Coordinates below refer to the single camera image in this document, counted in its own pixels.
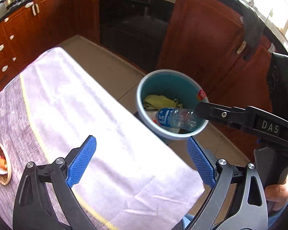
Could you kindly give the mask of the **person's right hand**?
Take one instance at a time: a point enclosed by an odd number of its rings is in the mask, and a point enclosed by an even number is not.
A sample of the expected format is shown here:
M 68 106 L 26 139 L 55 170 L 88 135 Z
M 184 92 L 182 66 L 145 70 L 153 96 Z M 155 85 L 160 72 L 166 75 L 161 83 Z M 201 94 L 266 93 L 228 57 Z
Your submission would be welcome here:
M 266 200 L 272 202 L 271 211 L 276 212 L 284 208 L 288 202 L 288 174 L 285 184 L 269 185 L 264 192 Z

